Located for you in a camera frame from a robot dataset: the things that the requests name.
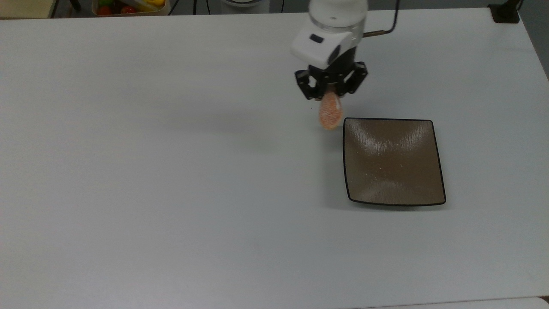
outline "orange toy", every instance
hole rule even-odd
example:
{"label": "orange toy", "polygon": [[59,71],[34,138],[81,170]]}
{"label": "orange toy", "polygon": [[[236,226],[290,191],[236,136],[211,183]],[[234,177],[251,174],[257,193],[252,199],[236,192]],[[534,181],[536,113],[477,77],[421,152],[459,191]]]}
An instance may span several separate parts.
{"label": "orange toy", "polygon": [[327,130],[337,128],[343,118],[343,109],[339,96],[335,93],[333,87],[329,87],[322,97],[320,103],[320,112],[318,114],[320,124]]}

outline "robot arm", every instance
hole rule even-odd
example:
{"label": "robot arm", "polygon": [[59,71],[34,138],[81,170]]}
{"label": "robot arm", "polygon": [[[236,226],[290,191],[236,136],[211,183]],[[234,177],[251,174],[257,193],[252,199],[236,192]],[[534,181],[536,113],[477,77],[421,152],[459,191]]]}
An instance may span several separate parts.
{"label": "robot arm", "polygon": [[[309,65],[295,72],[308,100],[321,99],[329,86],[340,97],[358,89],[368,74],[363,62],[355,63],[367,12],[367,0],[311,0],[309,18],[291,49]],[[315,80],[312,86],[309,77]]]}

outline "square plate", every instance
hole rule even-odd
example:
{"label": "square plate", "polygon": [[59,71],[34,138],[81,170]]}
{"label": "square plate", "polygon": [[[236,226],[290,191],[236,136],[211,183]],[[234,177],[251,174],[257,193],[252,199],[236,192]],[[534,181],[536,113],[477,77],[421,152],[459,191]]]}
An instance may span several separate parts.
{"label": "square plate", "polygon": [[343,165],[349,199],[428,206],[446,202],[431,120],[345,118]]}

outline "tomato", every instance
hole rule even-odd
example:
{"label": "tomato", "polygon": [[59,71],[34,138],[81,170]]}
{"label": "tomato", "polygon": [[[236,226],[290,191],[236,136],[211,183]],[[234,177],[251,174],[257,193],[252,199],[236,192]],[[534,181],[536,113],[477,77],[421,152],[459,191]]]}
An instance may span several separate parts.
{"label": "tomato", "polygon": [[121,10],[120,10],[120,14],[131,14],[131,13],[135,13],[136,10],[134,7],[130,7],[129,5],[123,7]]}
{"label": "tomato", "polygon": [[105,7],[100,7],[98,10],[97,10],[97,15],[112,15],[113,14],[113,11],[110,10],[109,7],[105,6]]}

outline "black cable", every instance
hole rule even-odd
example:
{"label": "black cable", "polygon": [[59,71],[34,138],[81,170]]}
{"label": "black cable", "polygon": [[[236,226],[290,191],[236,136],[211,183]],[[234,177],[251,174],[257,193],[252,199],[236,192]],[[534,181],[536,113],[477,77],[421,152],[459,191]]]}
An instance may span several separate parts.
{"label": "black cable", "polygon": [[175,0],[175,3],[173,4],[172,9],[171,9],[170,12],[168,13],[168,16],[171,15],[171,13],[173,12],[173,9],[175,9],[175,6],[177,5],[178,2],[179,2],[179,0]]}
{"label": "black cable", "polygon": [[371,36],[377,36],[377,35],[384,35],[389,34],[396,28],[396,21],[399,17],[399,6],[400,6],[400,0],[396,0],[395,4],[395,18],[393,20],[393,26],[389,30],[378,30],[378,31],[370,31],[370,32],[364,32],[362,37],[371,37]]}

